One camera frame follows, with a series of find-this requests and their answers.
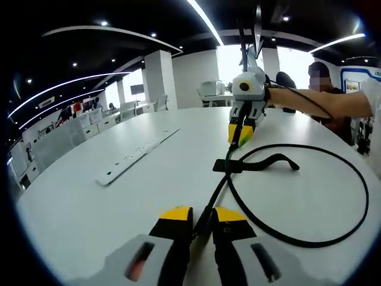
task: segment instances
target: yellow grip pad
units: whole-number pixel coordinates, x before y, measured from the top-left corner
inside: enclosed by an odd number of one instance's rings
[[[161,219],[174,219],[174,220],[187,220],[188,213],[191,207],[176,207],[173,210],[169,210],[163,213]]]
[[[234,132],[236,128],[237,128],[237,124],[229,123],[229,143],[230,144],[233,142],[233,136],[234,136]],[[239,147],[243,146],[243,144],[248,142],[253,137],[253,134],[254,134],[254,129],[252,126],[243,125],[241,134],[239,137],[238,146]]]
[[[239,137],[239,145],[238,146],[241,147],[244,143],[248,142],[252,138],[253,134],[254,134],[254,130],[253,130],[252,126],[244,125],[242,127],[241,135]]]
[[[215,207],[215,209],[218,214],[219,222],[233,222],[237,220],[246,220],[246,218],[242,214],[236,212],[235,210],[228,210],[224,207]]]

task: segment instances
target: human arm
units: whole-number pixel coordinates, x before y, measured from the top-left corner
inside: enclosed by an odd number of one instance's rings
[[[271,98],[269,104],[279,104],[307,114],[329,118],[329,115],[319,107],[288,89],[269,88],[269,91]],[[296,89],[296,91],[321,105],[334,118],[345,116],[370,117],[373,115],[368,99],[362,91],[351,94],[330,94],[311,89]]]

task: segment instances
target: desk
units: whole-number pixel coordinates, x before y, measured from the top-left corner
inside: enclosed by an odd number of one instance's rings
[[[230,92],[225,92],[221,95],[211,95],[209,97],[200,97],[201,100],[209,101],[209,107],[213,106],[213,101],[217,100],[225,100],[226,106],[228,106],[228,102],[234,99],[233,94]]]
[[[212,171],[229,147],[227,107],[147,113],[122,122],[71,150],[40,174],[18,201],[17,209],[32,245],[62,280],[92,276],[104,259],[137,234],[148,234],[159,215],[192,206],[196,221],[223,177]],[[110,186],[95,182],[103,172],[163,129],[180,128]],[[359,265],[381,227],[381,192],[376,175],[339,137],[299,112],[268,109],[254,138],[233,153],[237,159],[259,146],[308,144],[349,160],[363,174],[370,204],[363,225],[345,241],[319,249],[275,240],[301,261],[309,275],[342,283]],[[349,231],[361,218],[365,194],[356,174],[341,161],[313,150],[264,150],[248,161],[283,153],[301,169],[277,163],[263,172],[233,177],[248,207],[270,226],[302,240],[321,241]],[[239,210],[228,190],[221,206]],[[253,225],[257,235],[263,231]],[[220,285],[211,238],[191,262],[184,285]]]

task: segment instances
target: gray gripper handle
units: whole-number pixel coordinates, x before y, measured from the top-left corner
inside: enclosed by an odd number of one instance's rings
[[[88,279],[69,282],[75,286],[156,286],[165,258],[173,240],[140,234],[116,249],[105,259],[102,270]],[[127,273],[144,248],[151,248],[138,281],[127,278]]]
[[[299,259],[268,236],[233,241],[248,286],[322,286],[303,271]]]

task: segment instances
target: white cabinet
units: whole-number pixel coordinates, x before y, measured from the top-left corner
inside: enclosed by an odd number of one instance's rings
[[[26,175],[28,176],[30,183],[32,183],[37,176],[40,175],[35,161],[30,162],[28,169],[26,169]]]
[[[142,108],[143,113],[148,113],[148,112],[154,112],[154,105],[153,104],[147,104],[147,106],[144,106]]]
[[[89,112],[89,117],[90,117],[90,123],[91,124],[98,123],[103,118],[103,116],[102,116],[102,109],[99,108],[99,109],[90,111]]]
[[[83,128],[83,132],[85,133],[86,140],[90,139],[99,133],[98,126],[96,124],[90,125],[89,127]]]
[[[89,113],[84,113],[82,114],[81,116],[78,116],[80,122],[81,122],[81,126],[82,128],[86,128],[86,127],[89,127],[90,126],[90,117],[89,117]]]
[[[111,128],[116,125],[115,117],[108,116],[106,118],[103,118],[100,122],[98,122],[97,125],[99,133],[101,133],[102,131],[107,130],[108,128]]]
[[[16,175],[19,177],[28,167],[29,161],[26,153],[26,146],[23,141],[20,141],[15,144],[11,149],[11,157],[13,168],[16,172]]]

